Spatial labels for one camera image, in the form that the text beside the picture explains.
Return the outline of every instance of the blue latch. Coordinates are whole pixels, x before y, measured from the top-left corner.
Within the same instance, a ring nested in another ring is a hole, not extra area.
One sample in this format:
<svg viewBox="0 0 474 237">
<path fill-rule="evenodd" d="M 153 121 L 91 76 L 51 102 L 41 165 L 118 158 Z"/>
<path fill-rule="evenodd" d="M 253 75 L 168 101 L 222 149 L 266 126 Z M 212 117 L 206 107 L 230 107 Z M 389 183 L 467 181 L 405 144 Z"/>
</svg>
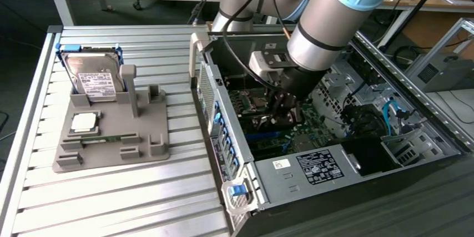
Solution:
<svg viewBox="0 0 474 237">
<path fill-rule="evenodd" d="M 232 196 L 240 196 L 248 194 L 248 188 L 244 184 L 234 185 L 232 188 Z"/>
<path fill-rule="evenodd" d="M 63 51 L 65 52 L 81 52 L 81 44 L 66 44 Z"/>
<path fill-rule="evenodd" d="M 221 119 L 221 112 L 214 117 L 214 123 L 218 123 Z"/>
</svg>

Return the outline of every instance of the slotted metal surface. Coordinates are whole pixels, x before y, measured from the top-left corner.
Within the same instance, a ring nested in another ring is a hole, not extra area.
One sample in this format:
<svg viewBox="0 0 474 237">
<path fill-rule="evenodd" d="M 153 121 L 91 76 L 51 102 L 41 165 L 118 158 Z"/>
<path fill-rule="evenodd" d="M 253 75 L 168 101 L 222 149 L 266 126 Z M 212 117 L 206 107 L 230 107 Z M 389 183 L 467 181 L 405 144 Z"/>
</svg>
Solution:
<svg viewBox="0 0 474 237">
<path fill-rule="evenodd" d="M 168 92 L 172 158 L 54 173 L 71 83 L 51 56 L 46 96 L 2 236 L 229 236 L 189 85 L 189 40 L 206 27 L 66 27 L 62 44 L 115 46 L 138 66 L 137 86 Z"/>
</svg>

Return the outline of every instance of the black power supply label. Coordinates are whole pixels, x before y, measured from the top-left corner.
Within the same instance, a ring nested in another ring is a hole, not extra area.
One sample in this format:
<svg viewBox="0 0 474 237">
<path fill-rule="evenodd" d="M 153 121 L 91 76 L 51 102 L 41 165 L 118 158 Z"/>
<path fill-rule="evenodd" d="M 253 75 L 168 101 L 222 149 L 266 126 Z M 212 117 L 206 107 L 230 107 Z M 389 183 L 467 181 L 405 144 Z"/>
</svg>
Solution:
<svg viewBox="0 0 474 237">
<path fill-rule="evenodd" d="M 329 150 L 300 155 L 297 159 L 313 185 L 344 177 L 342 170 Z"/>
</svg>

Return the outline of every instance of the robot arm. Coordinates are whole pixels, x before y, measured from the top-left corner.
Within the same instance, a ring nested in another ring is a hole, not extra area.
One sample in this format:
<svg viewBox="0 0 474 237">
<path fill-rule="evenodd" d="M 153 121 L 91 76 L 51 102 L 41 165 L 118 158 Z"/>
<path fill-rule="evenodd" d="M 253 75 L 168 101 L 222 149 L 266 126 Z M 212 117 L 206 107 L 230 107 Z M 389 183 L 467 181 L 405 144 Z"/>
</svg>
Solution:
<svg viewBox="0 0 474 237">
<path fill-rule="evenodd" d="M 301 21 L 288 43 L 288 56 L 298 67 L 281 71 L 281 87 L 297 99 L 304 99 L 316 88 L 328 69 L 344 51 L 370 12 L 384 0 L 277 0 L 282 17 L 302 10 Z M 242 7 L 246 0 L 222 0 L 221 12 L 214 21 L 214 31 L 221 31 L 232 17 L 233 10 Z M 254 0 L 249 8 L 232 22 L 229 31 L 252 29 L 253 14 L 274 15 L 276 8 L 258 9 L 269 0 Z"/>
</svg>

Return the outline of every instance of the metal bracket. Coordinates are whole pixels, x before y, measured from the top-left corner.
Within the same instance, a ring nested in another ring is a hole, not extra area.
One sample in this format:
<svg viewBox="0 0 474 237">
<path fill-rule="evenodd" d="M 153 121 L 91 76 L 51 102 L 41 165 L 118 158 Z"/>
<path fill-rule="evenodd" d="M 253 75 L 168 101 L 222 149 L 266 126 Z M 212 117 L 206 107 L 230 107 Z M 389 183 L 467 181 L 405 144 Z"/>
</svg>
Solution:
<svg viewBox="0 0 474 237">
<path fill-rule="evenodd" d="M 190 42 L 190 77 L 196 77 L 196 56 L 197 51 L 202 53 L 206 47 L 212 44 L 212 40 L 209 38 L 208 32 L 200 32 L 192 34 L 192 42 Z"/>
</svg>

